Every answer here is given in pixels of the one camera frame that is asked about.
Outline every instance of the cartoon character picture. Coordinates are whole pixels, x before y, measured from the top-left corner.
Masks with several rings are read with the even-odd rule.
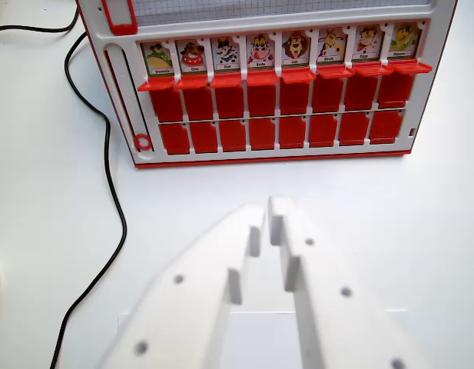
[[[308,37],[300,31],[283,32],[283,66],[308,65],[309,45]]]
[[[341,27],[320,29],[317,64],[341,63],[344,60],[346,39]]]
[[[274,42],[264,34],[247,36],[249,68],[272,68],[274,66]]]
[[[198,45],[196,40],[177,41],[182,73],[197,73],[206,71],[204,46]]]
[[[418,47],[420,33],[416,23],[396,24],[393,29],[394,37],[390,42],[389,58],[413,57]]]
[[[225,38],[212,38],[213,61],[215,72],[239,71],[240,54],[237,44],[234,44],[227,36]]]
[[[377,60],[380,56],[383,32],[378,25],[364,25],[358,27],[355,40],[353,60]]]
[[[141,44],[141,49],[150,76],[172,75],[174,73],[170,51],[164,48],[161,42]]]

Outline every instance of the red slot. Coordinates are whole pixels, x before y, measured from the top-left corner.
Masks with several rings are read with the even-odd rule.
[[[369,122],[366,113],[344,114],[339,132],[340,145],[363,145]]]
[[[221,121],[223,151],[245,151],[245,126],[240,121]]]
[[[371,144],[393,144],[399,134],[403,116],[395,110],[377,111],[370,129]]]
[[[114,22],[112,21],[111,13],[107,6],[107,1],[101,0],[104,6],[105,16],[107,17],[107,20],[108,20],[108,25],[111,28],[112,34],[116,36],[136,35],[138,33],[138,23],[136,22],[136,15],[134,14],[132,1],[131,0],[125,0],[125,1],[127,2],[128,7],[129,7],[129,12],[131,13],[130,25],[127,25],[127,24],[115,25]]]
[[[280,119],[280,148],[303,148],[305,126],[301,117]]]
[[[216,127],[209,121],[191,123],[191,136],[196,154],[218,152]]]
[[[402,75],[394,72],[384,75],[378,93],[379,108],[403,108],[411,95],[414,75]]]
[[[173,88],[150,91],[150,96],[159,121],[182,120],[182,103],[178,91]]]
[[[276,85],[247,87],[247,100],[251,117],[274,115]]]
[[[332,114],[314,115],[310,119],[310,147],[323,148],[334,146],[337,120]]]
[[[249,133],[252,150],[272,150],[275,141],[275,126],[270,118],[250,119]]]
[[[313,112],[338,111],[343,94],[343,86],[344,81],[342,79],[325,79],[318,75],[313,83]]]
[[[244,89],[242,86],[216,88],[216,106],[221,119],[244,116]]]
[[[363,77],[358,74],[351,76],[344,96],[346,110],[371,109],[377,81],[377,77]]]
[[[281,114],[305,114],[308,106],[310,83],[287,84],[281,79],[280,109]]]
[[[213,119],[213,100],[209,88],[184,90],[184,101],[189,119],[203,121]]]
[[[160,125],[163,145],[169,155],[189,154],[189,135],[187,129],[180,123],[175,125]]]

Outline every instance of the cartoon cow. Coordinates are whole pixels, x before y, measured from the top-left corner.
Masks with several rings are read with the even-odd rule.
[[[250,50],[249,63],[269,62],[274,59],[274,56],[270,53],[269,41],[266,40],[263,34],[259,34],[250,44],[252,49]]]
[[[283,46],[284,53],[288,57],[298,59],[301,55],[307,52],[308,40],[306,37],[302,36],[301,32],[293,32]]]
[[[358,52],[367,53],[368,51],[374,50],[376,47],[376,32],[376,27],[373,25],[367,25],[361,30],[361,38],[358,41],[357,47]]]
[[[216,54],[220,57],[220,63],[234,63],[238,59],[238,50],[232,46],[230,39],[218,39]]]
[[[328,29],[327,36],[319,39],[319,42],[323,42],[319,56],[326,56],[329,50],[331,50],[332,54],[342,55],[344,53],[344,46],[337,43],[338,40],[344,40],[344,37],[337,36],[333,29]]]

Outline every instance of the printed character name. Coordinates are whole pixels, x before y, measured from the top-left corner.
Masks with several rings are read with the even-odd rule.
[[[154,70],[154,73],[155,74],[163,74],[163,73],[173,73],[174,70],[171,69],[171,68],[167,68],[167,69],[155,69]]]

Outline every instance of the red flip-down tile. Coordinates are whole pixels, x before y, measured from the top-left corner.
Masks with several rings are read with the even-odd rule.
[[[394,72],[385,75],[380,82],[378,93],[379,108],[402,108],[413,89],[414,75],[401,75]]]
[[[212,88],[228,88],[237,87],[242,84],[242,74],[239,71],[228,72],[228,73],[215,73],[213,81],[211,82]]]
[[[419,73],[430,73],[433,67],[419,63],[417,58],[410,60],[391,60],[389,67],[402,75],[417,75]]]
[[[209,88],[184,90],[184,102],[190,120],[213,119],[213,99]]]
[[[181,80],[175,83],[176,90],[193,90],[207,86],[207,74],[182,75]]]
[[[248,71],[247,87],[255,86],[271,86],[278,81],[278,77],[274,69],[265,71]]]
[[[310,83],[280,83],[280,109],[282,115],[305,114],[308,106]]]
[[[377,111],[370,129],[371,144],[393,144],[399,134],[403,116],[396,110]]]
[[[344,105],[346,110],[368,110],[375,98],[377,77],[354,75],[348,79]]]
[[[309,143],[311,148],[334,146],[337,120],[332,114],[313,115],[310,119]]]
[[[274,115],[276,86],[249,86],[247,88],[247,100],[251,117]]]
[[[315,74],[310,70],[310,67],[283,68],[281,78],[287,85],[293,83],[308,83],[315,79]]]
[[[369,122],[366,113],[343,114],[339,132],[340,145],[363,145]]]
[[[375,77],[377,75],[389,75],[393,72],[391,67],[383,65],[380,61],[360,62],[353,66],[357,75],[363,77]]]
[[[158,91],[172,88],[175,83],[173,76],[168,77],[150,77],[148,82],[138,87],[138,91]]]
[[[151,102],[159,121],[181,121],[182,103],[178,91],[173,88],[164,90],[151,90]]]
[[[305,126],[301,117],[280,119],[280,148],[303,148]]]
[[[218,152],[216,127],[209,121],[191,123],[191,137],[196,154]]]
[[[220,138],[223,151],[245,151],[245,126],[240,121],[221,121]]]
[[[249,134],[252,150],[273,150],[275,125],[270,118],[250,119]]]
[[[241,85],[216,88],[216,106],[221,119],[242,118],[244,116],[244,89]]]
[[[318,75],[313,83],[313,112],[338,111],[343,95],[343,85],[344,81],[342,79],[325,79]]]
[[[160,125],[161,139],[169,155],[189,154],[190,144],[187,129],[180,123]]]
[[[342,65],[321,65],[317,67],[317,74],[324,79],[349,78],[354,75],[354,70]]]

